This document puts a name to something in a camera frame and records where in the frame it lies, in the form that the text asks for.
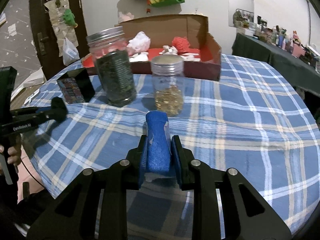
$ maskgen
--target pink box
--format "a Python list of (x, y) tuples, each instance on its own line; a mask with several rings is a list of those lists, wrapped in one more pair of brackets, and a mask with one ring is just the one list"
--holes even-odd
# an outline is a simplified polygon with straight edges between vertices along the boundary
[(292, 56), (295, 56), (297, 58), (299, 58), (301, 55), (305, 55), (306, 51), (298, 46), (297, 44), (293, 44), (293, 52), (292, 52)]

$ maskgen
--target green tablecloth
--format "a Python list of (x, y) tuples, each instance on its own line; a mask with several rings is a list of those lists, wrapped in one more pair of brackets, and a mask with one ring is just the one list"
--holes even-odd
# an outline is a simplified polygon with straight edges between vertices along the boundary
[(237, 33), (232, 55), (267, 62), (293, 87), (300, 87), (320, 97), (320, 74), (283, 49)]

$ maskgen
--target door handle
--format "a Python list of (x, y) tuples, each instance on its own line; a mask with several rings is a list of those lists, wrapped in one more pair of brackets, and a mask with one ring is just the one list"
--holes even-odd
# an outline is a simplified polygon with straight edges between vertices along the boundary
[(42, 33), (38, 33), (37, 36), (38, 36), (40, 53), (42, 56), (44, 56), (47, 54), (47, 52), (45, 51), (45, 47), (44, 47), (44, 41), (47, 41), (49, 39), (49, 37), (43, 37)]

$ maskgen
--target gray wallpaper with stars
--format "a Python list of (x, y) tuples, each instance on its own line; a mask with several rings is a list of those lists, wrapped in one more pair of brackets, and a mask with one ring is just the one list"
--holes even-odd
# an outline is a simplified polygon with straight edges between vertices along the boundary
[[(7, 22), (0, 26), (0, 67), (13, 66), (18, 71), (17, 88), (41, 67), (30, 28), (29, 0), (10, 0), (4, 12)], [(13, 24), (16, 33), (12, 33)]]

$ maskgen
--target red mesh bath sponge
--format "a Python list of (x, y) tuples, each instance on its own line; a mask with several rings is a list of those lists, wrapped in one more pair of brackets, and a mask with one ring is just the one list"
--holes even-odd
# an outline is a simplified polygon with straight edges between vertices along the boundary
[(174, 46), (178, 50), (178, 53), (185, 53), (188, 52), (190, 43), (187, 37), (175, 37), (172, 41), (172, 46)]

